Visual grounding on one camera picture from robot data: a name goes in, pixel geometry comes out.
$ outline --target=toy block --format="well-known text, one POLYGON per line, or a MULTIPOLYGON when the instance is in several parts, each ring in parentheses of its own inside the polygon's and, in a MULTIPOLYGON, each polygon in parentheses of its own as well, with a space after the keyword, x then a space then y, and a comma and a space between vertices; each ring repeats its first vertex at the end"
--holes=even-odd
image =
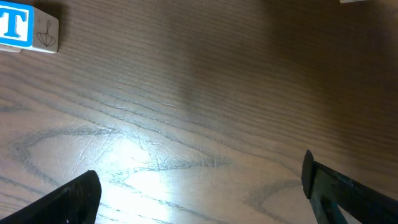
POLYGON ((0 1, 0 44, 56 53, 58 30, 59 21, 53 16, 33 6, 0 1))
POLYGON ((7 51, 7 52, 19 53, 19 52, 21 52, 22 49, 17 48, 17 47, 11 47, 11 46, 4 45, 4 44, 0 44, 0 50, 7 51))

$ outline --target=wooden table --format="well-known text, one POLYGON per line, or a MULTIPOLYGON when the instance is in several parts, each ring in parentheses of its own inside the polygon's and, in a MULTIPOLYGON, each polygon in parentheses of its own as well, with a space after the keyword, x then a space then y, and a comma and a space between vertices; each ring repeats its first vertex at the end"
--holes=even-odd
POLYGON ((97 223, 315 223, 303 156, 398 199, 398 3, 29 2, 0 53, 0 216, 88 169, 97 223))

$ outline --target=white block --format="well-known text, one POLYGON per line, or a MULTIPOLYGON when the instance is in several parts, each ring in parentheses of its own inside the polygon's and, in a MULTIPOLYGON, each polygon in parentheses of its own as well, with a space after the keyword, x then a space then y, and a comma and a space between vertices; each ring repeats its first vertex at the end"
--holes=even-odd
POLYGON ((56 53, 58 30, 53 16, 33 6, 0 1, 0 44, 56 53))
POLYGON ((17 48, 17 47, 11 47, 11 46, 4 45, 4 44, 0 44, 0 50, 6 51, 6 52, 19 53, 19 52, 21 52, 22 49, 17 48))

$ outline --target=blue letter t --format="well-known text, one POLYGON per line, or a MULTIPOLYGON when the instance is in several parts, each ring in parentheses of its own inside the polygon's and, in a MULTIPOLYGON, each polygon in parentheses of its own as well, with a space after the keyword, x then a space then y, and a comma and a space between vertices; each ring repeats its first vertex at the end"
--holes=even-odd
POLYGON ((2 17, 4 13, 8 13, 8 31, 4 35, 8 37, 20 37, 17 34, 17 16, 20 16, 22 21, 25 22, 26 13, 18 10, 0 8, 0 17, 2 17))

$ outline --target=blue border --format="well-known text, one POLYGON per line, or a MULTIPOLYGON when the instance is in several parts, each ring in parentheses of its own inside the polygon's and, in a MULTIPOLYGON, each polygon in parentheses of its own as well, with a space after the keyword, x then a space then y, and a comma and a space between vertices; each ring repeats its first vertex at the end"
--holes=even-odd
POLYGON ((9 45, 14 45, 14 46, 18 46, 18 47, 32 46, 32 44, 33 44, 33 24, 34 24, 34 8, 33 8, 33 6, 28 6, 28 5, 18 4, 18 3, 13 3, 13 2, 5 2, 5 1, 0 1, 0 5, 14 7, 17 9, 25 9, 25 10, 29 11, 28 26, 27 26, 27 40, 22 41, 22 40, 13 40, 13 39, 7 39, 7 38, 0 37, 0 44, 9 44, 9 45))

